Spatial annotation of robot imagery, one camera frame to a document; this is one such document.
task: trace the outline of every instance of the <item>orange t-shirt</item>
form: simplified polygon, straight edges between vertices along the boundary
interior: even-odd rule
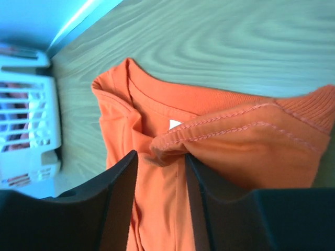
[[[107,168],[139,154],[128,251],[195,250],[184,154],[246,188],[310,187],[335,119],[335,87],[275,99],[167,83],[132,59],[93,84]],[[170,120],[182,122],[169,130]]]

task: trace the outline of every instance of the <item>seam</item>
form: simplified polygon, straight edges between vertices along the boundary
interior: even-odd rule
[[[114,81],[114,73],[115,73],[115,69],[116,69],[116,67],[115,68],[113,68],[110,72],[109,72],[109,74],[110,74],[110,78],[111,78],[111,83],[112,83],[112,88],[113,88],[113,90],[114,90],[114,93],[116,93],[116,91],[117,91],[117,87],[116,87],[116,82]]]
[[[144,103],[139,103],[139,104],[142,105],[142,106],[144,106],[144,107],[147,107],[148,109],[152,110],[154,113],[156,113],[156,114],[158,114],[160,116],[163,116],[163,117],[166,117],[166,118],[170,119],[170,116],[166,116],[164,114],[161,114],[160,112],[156,111],[153,107],[150,107],[150,106],[148,106],[148,105],[146,105]],[[173,112],[180,113],[180,114],[185,115],[185,116],[189,116],[189,117],[194,118],[194,119],[196,118],[196,116],[191,116],[191,115],[188,115],[186,113],[182,113],[180,111],[173,110],[173,109],[171,109],[169,107],[163,107],[163,108],[167,109],[167,110],[172,110]]]
[[[206,124],[206,123],[214,122],[214,121],[221,120],[221,119],[227,119],[227,118],[236,117],[238,115],[242,115],[242,114],[247,113],[249,111],[253,111],[253,110],[256,110],[256,109],[258,109],[260,107],[268,106],[268,105],[275,105],[275,104],[266,103],[266,104],[256,105],[256,106],[253,106],[253,107],[248,108],[246,110],[237,111],[237,112],[234,112],[234,113],[231,113],[231,114],[222,115],[222,116],[219,116],[219,117],[213,117],[213,118],[210,118],[210,119],[207,119],[207,120],[203,120],[203,121],[199,121],[199,122],[196,122],[196,123],[192,123],[192,124],[189,124],[189,125],[181,125],[178,128],[176,128],[176,129],[172,129],[172,130],[168,131],[167,134],[170,134],[170,133],[173,133],[173,132],[177,132],[177,131],[180,131],[180,130],[183,130],[183,129],[187,129],[187,128],[199,126],[201,124]]]
[[[240,131],[247,130],[247,129],[249,129],[251,127],[255,127],[255,126],[268,126],[268,127],[272,127],[274,130],[276,130],[276,131],[278,131],[278,132],[286,135],[290,139],[292,139],[292,140],[294,140],[294,141],[296,141],[296,142],[298,142],[298,143],[300,143],[300,144],[308,147],[309,149],[311,149],[311,150],[313,150],[315,152],[319,152],[319,153],[321,152],[321,150],[317,149],[315,146],[313,146],[309,142],[304,141],[303,139],[295,137],[292,133],[289,133],[289,132],[285,131],[284,129],[280,129],[276,125],[273,125],[273,124],[270,124],[270,123],[266,123],[266,122],[263,122],[263,121],[249,123],[249,124],[246,124],[246,125],[244,125],[242,127],[239,127],[239,128],[231,128],[231,129],[228,129],[228,130],[223,130],[223,131],[217,131],[217,132],[213,132],[213,133],[209,133],[209,134],[204,134],[204,135],[201,135],[201,136],[198,136],[198,137],[184,138],[184,139],[175,140],[175,141],[167,143],[162,148],[162,151],[164,151],[170,145],[177,144],[177,143],[180,143],[180,142],[183,142],[183,141],[192,142],[192,141],[204,140],[204,139],[208,139],[208,138],[213,137],[213,136],[218,136],[218,135],[223,135],[223,134],[228,134],[228,133],[233,133],[233,132],[240,132]]]
[[[126,108],[129,112],[131,112],[131,109],[129,107],[126,107],[124,104],[120,103],[118,100],[116,100],[116,98],[113,98],[113,97],[111,97],[109,95],[106,95],[106,94],[103,94],[103,93],[99,93],[97,95],[101,95],[101,96],[105,96],[107,98],[110,98],[110,99],[114,100],[115,102],[117,102],[118,104],[120,104],[121,106],[123,106],[124,108]]]
[[[177,196],[177,190],[178,190],[178,173],[179,173],[179,165],[178,165],[178,168],[177,168],[177,171],[176,171],[176,186],[175,186],[175,199],[176,199],[176,204],[175,204],[175,221],[174,221],[174,248],[175,250],[177,250],[177,212],[178,212],[178,208],[177,208],[177,205],[178,205],[178,196]]]
[[[143,92],[136,86],[136,84],[135,84],[132,80],[131,80],[131,83],[132,83],[132,86],[134,87],[135,92],[138,92],[141,96],[144,97],[144,99],[148,100],[150,103],[153,103],[152,106],[149,106],[149,105],[144,105],[144,104],[143,104],[144,102],[143,102],[143,103],[141,102],[141,104],[144,105],[145,107],[147,107],[147,108],[149,108],[149,109],[151,109],[151,110],[154,110],[154,107],[155,107],[155,106],[156,106],[156,107],[161,107],[162,109],[170,110],[170,111],[172,111],[172,112],[179,113],[179,114],[181,114],[181,115],[184,115],[184,116],[187,116],[187,117],[190,117],[190,118],[196,118],[196,116],[189,115],[189,114],[187,114],[187,113],[185,113],[185,112],[182,112],[182,111],[178,111],[177,108],[170,108],[170,107],[168,107],[167,105],[162,104],[162,103],[160,103],[160,102],[158,102],[158,101],[156,101],[156,100],[150,98],[150,97],[147,96],[145,93],[143,93]],[[135,98],[136,100],[140,100],[140,101],[143,100],[142,97],[138,97],[138,95],[137,95],[137,94],[134,94],[134,93],[132,94],[132,97]]]
[[[329,132],[319,126],[317,126],[316,124],[314,124],[313,122],[309,121],[308,119],[304,118],[304,117],[301,117],[299,116],[297,113],[295,112],[291,112],[290,110],[287,110],[287,109],[284,109],[283,107],[281,107],[280,105],[278,104],[275,104],[275,103],[266,103],[266,104],[261,104],[261,105],[256,105],[256,106],[253,106],[251,108],[248,108],[246,110],[242,110],[242,111],[237,111],[237,112],[234,112],[234,113],[231,113],[231,114],[227,114],[227,115],[222,115],[222,116],[219,116],[219,117],[213,117],[213,118],[210,118],[208,120],[203,120],[203,121],[200,121],[200,122],[197,122],[197,123],[192,123],[192,124],[189,124],[189,125],[180,125],[179,127],[175,128],[175,129],[172,129],[170,131],[168,131],[166,134],[170,134],[170,133],[173,133],[173,132],[177,132],[177,131],[180,131],[180,130],[183,130],[183,129],[187,129],[187,128],[191,128],[191,127],[195,127],[195,126],[199,126],[201,124],[206,124],[206,123],[210,123],[210,122],[213,122],[213,121],[217,121],[217,120],[221,120],[221,119],[227,119],[227,118],[232,118],[232,117],[236,117],[236,116],[239,116],[239,115],[243,115],[247,112],[250,112],[250,111],[254,111],[258,108],[261,108],[261,107],[264,107],[264,106],[274,106],[274,107],[278,107],[280,108],[282,111],[284,111],[285,113],[295,117],[296,119],[300,120],[301,122],[304,122],[304,123],[307,123],[308,125],[310,125],[311,127],[319,130],[320,132],[323,132],[323,133],[326,133],[328,134]]]
[[[123,151],[124,156],[126,156],[125,155],[125,127],[126,127],[126,125],[124,123],[124,126],[122,128],[122,151]]]

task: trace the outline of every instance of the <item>plastic basket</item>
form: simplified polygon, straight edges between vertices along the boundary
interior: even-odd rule
[[[36,55],[36,59],[0,55],[1,189],[50,179],[60,169],[61,162],[54,152],[61,145],[54,79],[2,69],[3,66],[49,66],[44,53],[36,52]]]

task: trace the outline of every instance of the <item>white label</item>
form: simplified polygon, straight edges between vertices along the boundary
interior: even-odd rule
[[[169,130],[171,130],[172,128],[174,128],[176,126],[179,126],[180,124],[181,124],[181,122],[170,119],[170,128],[169,128]]]

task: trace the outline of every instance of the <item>wooden table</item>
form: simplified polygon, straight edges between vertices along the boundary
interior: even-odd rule
[[[53,59],[62,190],[105,169],[92,80],[134,58],[165,81],[293,97],[335,83],[335,1],[124,0]],[[335,185],[335,130],[315,186]]]

